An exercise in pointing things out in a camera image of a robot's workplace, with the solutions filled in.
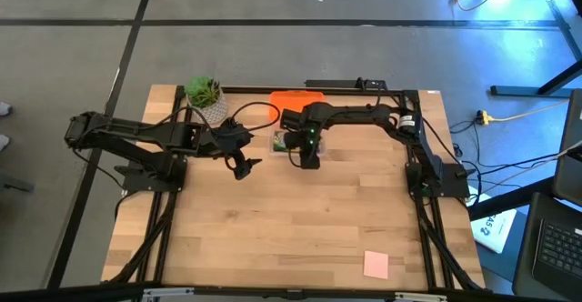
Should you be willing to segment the black table edge beam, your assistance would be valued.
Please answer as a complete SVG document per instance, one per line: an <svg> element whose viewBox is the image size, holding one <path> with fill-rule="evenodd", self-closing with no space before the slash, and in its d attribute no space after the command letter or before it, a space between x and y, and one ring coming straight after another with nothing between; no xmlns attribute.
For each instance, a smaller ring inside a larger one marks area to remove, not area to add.
<svg viewBox="0 0 582 302"><path fill-rule="evenodd" d="M431 288L424 291L356 290L318 288L260 288L163 286L159 282L104 283L94 286L44 288L0 293L0 302L118 302L140 297L169 296L279 297L286 300L307 298L363 298L417 302L566 302L547 297L519 297L488 290Z"/></svg>

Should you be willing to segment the black aluminium table frame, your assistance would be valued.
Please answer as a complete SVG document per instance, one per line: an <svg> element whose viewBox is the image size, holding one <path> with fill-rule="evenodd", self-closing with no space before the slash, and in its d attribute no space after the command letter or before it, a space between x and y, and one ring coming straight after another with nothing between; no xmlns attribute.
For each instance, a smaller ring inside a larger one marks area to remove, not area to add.
<svg viewBox="0 0 582 302"><path fill-rule="evenodd" d="M424 291L446 283L406 185L406 148L377 126L334 126L317 170L271 156L265 87L230 87L228 110L261 158L236 180L222 160L192 158L166 237L145 278L165 286ZM388 254L388 279L363 275L364 253Z"/></svg>

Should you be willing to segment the plant in triangle-patterned pot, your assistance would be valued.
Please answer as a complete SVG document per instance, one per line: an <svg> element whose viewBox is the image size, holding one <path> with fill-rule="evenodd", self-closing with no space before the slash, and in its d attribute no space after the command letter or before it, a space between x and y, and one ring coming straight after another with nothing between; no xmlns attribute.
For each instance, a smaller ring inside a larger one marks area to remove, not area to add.
<svg viewBox="0 0 582 302"><path fill-rule="evenodd" d="M208 76L195 76L184 87L187 103L194 108L196 122L219 124L227 116L226 96L218 81Z"/></svg>

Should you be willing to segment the white printed cardboard box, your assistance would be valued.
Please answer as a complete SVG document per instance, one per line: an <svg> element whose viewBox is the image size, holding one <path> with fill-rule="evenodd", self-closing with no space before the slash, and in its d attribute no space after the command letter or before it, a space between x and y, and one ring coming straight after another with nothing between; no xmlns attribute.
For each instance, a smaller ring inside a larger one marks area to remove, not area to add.
<svg viewBox="0 0 582 302"><path fill-rule="evenodd" d="M474 239L492 252L501 254L517 215L515 209L471 221Z"/></svg>

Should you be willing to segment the pink sticky note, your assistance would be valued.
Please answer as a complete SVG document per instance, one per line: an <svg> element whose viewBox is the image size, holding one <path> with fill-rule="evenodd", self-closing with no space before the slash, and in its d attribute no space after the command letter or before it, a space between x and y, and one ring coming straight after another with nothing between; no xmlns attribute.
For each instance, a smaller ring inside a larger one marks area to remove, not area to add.
<svg viewBox="0 0 582 302"><path fill-rule="evenodd" d="M379 279L388 279L389 256L375 251L364 253L363 275Z"/></svg>

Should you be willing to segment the dark grey laptop lid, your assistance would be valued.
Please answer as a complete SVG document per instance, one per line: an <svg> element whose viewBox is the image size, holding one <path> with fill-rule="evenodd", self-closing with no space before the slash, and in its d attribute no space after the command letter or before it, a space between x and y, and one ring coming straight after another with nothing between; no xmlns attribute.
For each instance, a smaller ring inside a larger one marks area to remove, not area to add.
<svg viewBox="0 0 582 302"><path fill-rule="evenodd" d="M560 151L554 194L582 207L582 89L575 89L569 99Z"/></svg>

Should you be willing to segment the orange plastic lid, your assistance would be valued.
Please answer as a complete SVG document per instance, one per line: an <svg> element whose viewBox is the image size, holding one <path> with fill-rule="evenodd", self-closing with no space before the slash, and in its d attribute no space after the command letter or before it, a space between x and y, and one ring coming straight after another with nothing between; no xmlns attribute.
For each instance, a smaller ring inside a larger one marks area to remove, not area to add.
<svg viewBox="0 0 582 302"><path fill-rule="evenodd" d="M280 111L289 109L295 112L301 112L304 106L324 101L325 95L323 93L304 90L273 92L268 99L268 103L276 106Z"/></svg>

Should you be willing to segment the translucent plastic box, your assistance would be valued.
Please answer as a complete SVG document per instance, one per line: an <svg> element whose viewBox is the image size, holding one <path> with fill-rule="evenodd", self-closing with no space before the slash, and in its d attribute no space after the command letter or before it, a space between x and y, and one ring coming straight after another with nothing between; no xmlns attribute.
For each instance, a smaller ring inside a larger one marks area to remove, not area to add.
<svg viewBox="0 0 582 302"><path fill-rule="evenodd" d="M273 134L276 130L281 130L281 131L286 131L285 129L273 129L270 131L271 136L269 137L269 141L268 141L268 145L267 145L267 149L268 152L271 156L287 156L288 155L288 149L285 153L281 153L281 152L274 152L273 148L272 148L272 141L273 141ZM316 149L316 154L318 156L322 156L326 153L326 140L324 136L321 136L320 141L319 141L319 145Z"/></svg>

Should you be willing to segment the black desk leg frame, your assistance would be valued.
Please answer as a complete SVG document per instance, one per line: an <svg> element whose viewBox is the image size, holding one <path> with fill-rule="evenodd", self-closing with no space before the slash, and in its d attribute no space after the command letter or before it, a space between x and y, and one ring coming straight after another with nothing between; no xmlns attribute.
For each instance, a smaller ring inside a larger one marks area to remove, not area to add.
<svg viewBox="0 0 582 302"><path fill-rule="evenodd" d="M566 88L566 85L582 76L582 49L577 44L575 37L570 31L570 26L562 15L555 0L546 0L547 5L557 21L563 37L576 59L573 65L562 71L554 78L547 81L540 87L536 86L491 86L492 96L515 96L515 97L547 97L547 98L569 98L574 88Z"/></svg>

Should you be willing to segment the black desk crossbar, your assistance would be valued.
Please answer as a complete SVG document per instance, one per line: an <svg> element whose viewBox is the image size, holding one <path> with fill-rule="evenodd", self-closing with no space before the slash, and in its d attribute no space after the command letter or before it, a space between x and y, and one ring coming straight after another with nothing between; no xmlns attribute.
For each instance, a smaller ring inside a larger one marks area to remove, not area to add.
<svg viewBox="0 0 582 302"><path fill-rule="evenodd" d="M531 203L535 194L553 196L553 185L554 177L551 176L503 195L490 197L485 201L475 201L468 208L469 219L474 221L500 214L509 209L527 206Z"/></svg>

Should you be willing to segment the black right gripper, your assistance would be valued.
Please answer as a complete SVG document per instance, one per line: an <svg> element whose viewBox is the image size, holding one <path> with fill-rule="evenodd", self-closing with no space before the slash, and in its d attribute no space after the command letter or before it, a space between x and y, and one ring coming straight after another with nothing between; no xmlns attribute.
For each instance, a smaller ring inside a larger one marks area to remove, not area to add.
<svg viewBox="0 0 582 302"><path fill-rule="evenodd" d="M318 169L320 167L317 152L321 140L321 125L327 117L327 103L312 103L304 106L301 112L285 109L280 121L280 127L286 132L283 141L287 151L297 150L299 167L302 169Z"/></svg>

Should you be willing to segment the black power strip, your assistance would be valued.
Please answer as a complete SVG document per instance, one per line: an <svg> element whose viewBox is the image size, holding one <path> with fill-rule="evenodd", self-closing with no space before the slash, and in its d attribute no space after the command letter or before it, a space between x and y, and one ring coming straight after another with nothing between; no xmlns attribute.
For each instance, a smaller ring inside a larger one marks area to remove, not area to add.
<svg viewBox="0 0 582 302"><path fill-rule="evenodd" d="M306 87L331 87L331 88L348 88L365 91L368 89L387 90L387 85L384 80L363 79L359 77L353 80L340 79L311 79L305 81Z"/></svg>

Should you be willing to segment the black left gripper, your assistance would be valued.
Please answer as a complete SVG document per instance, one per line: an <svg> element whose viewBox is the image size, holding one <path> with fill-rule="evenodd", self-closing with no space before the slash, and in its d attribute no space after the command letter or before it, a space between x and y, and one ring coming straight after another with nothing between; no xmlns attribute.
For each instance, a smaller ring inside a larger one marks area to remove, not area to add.
<svg viewBox="0 0 582 302"><path fill-rule="evenodd" d="M200 156L226 156L226 166L235 179L245 178L261 158L245 158L240 149L251 142L253 135L234 118L227 118L219 127L208 128L199 137Z"/></svg>

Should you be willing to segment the black laptop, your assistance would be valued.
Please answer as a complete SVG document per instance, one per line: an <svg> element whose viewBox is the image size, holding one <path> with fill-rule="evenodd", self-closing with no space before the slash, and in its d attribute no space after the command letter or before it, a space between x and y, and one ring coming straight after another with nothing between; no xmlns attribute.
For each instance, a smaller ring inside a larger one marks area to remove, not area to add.
<svg viewBox="0 0 582 302"><path fill-rule="evenodd" d="M521 297L582 302L582 212L533 195L512 290Z"/></svg>

